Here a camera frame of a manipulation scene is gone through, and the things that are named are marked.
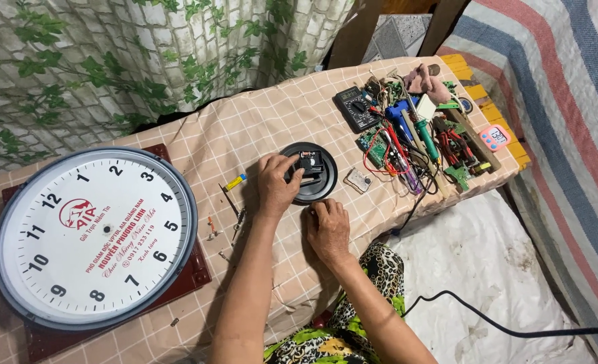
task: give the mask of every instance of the green soldering iron handle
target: green soldering iron handle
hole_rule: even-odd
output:
[[[418,130],[418,134],[420,134],[420,138],[422,139],[425,148],[427,148],[427,153],[429,153],[432,161],[438,161],[438,150],[436,149],[436,145],[433,144],[432,137],[429,135],[429,131],[427,130],[427,120],[420,120],[413,125],[416,130]]]

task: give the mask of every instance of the yellow wooden board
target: yellow wooden board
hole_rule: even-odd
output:
[[[459,80],[471,80],[473,72],[469,66],[467,66],[467,62],[460,54],[449,54],[447,56],[440,57],[447,66],[454,72],[454,75]],[[468,86],[465,87],[465,91],[470,94],[470,97],[476,102],[476,100],[480,98],[488,98],[487,101],[483,101],[479,107],[481,108],[481,112],[485,115],[485,118],[488,119],[490,124],[498,124],[505,128],[510,135],[514,136],[514,132],[510,129],[510,126],[503,118],[503,115],[499,112],[496,105],[490,100],[488,93],[485,91],[483,86],[476,85],[476,86]],[[521,143],[513,139],[512,142],[507,146],[508,150],[512,155],[515,157],[517,162],[519,163],[519,170],[526,168],[527,164],[530,163],[530,157],[526,154],[525,149],[521,145]]]

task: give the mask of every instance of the hand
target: hand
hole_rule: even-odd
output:
[[[313,202],[308,213],[308,242],[326,266],[347,258],[351,223],[348,211],[332,198]]]
[[[299,193],[304,169],[296,170],[290,183],[286,183],[283,178],[297,160],[299,160],[298,154],[288,158],[278,153],[270,153],[259,159],[260,215],[281,219],[281,215]]]

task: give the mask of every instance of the digital display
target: digital display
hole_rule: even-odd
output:
[[[346,101],[346,100],[348,100],[349,98],[351,98],[351,97],[355,97],[355,96],[357,96],[357,95],[358,95],[358,91],[357,91],[357,90],[350,90],[350,91],[348,91],[348,92],[344,92],[344,93],[342,94],[342,100],[343,100],[343,101]]]
[[[503,144],[508,141],[508,138],[506,138],[498,128],[492,128],[490,130],[490,136],[494,138],[494,141],[497,142],[497,144]]]

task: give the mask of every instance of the ivy wallpaper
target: ivy wallpaper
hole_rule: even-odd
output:
[[[0,0],[0,170],[314,70],[353,0]]]

